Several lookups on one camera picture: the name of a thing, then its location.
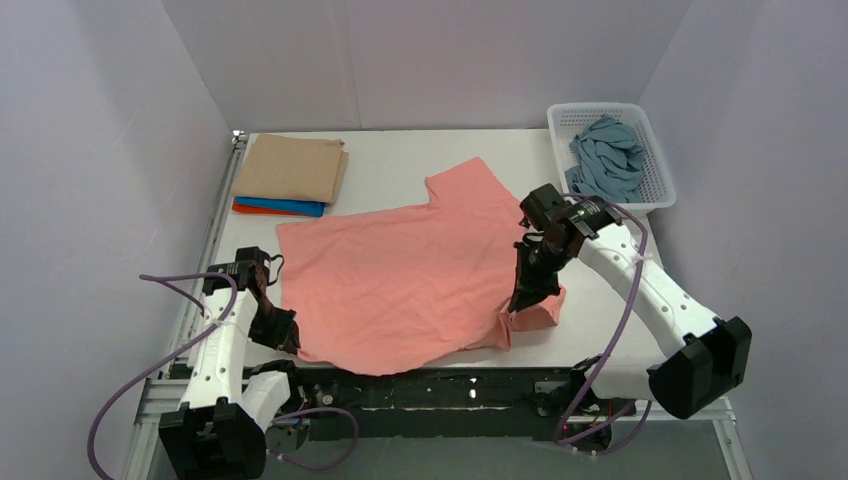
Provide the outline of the pink t-shirt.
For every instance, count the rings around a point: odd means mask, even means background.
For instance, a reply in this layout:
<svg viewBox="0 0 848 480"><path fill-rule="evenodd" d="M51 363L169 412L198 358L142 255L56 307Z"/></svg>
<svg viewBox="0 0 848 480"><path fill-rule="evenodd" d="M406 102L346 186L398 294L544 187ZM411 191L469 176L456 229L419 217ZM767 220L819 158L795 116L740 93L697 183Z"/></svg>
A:
<svg viewBox="0 0 848 480"><path fill-rule="evenodd" d="M484 161L425 185L425 204L278 226L281 301L295 312L300 359L393 375L557 326L562 287L508 309L522 215Z"/></svg>

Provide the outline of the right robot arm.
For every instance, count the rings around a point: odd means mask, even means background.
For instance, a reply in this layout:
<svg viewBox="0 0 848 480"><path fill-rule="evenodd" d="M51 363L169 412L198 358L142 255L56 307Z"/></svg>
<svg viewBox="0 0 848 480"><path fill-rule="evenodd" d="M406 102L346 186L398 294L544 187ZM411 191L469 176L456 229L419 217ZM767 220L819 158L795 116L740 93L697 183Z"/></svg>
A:
<svg viewBox="0 0 848 480"><path fill-rule="evenodd" d="M577 399L652 401L688 419L742 383L752 331L739 317L724 319L693 299L637 248L623 224L592 230L568 222L550 225L539 241L515 245L516 282L509 312L524 312L553 296L557 275L571 260L591 268L653 336L660 356L615 357L613 346L587 365Z"/></svg>

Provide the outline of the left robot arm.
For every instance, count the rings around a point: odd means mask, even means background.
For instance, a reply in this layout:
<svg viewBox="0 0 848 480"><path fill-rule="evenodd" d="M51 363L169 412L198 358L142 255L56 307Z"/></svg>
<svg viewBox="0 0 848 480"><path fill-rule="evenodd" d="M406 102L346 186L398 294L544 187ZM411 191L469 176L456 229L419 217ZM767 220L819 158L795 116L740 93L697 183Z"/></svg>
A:
<svg viewBox="0 0 848 480"><path fill-rule="evenodd" d="M281 366L243 382L248 330L259 311L249 290L217 289L203 297L209 336L178 409L164 413L159 438L179 479L257 479L264 472L266 431L292 396Z"/></svg>

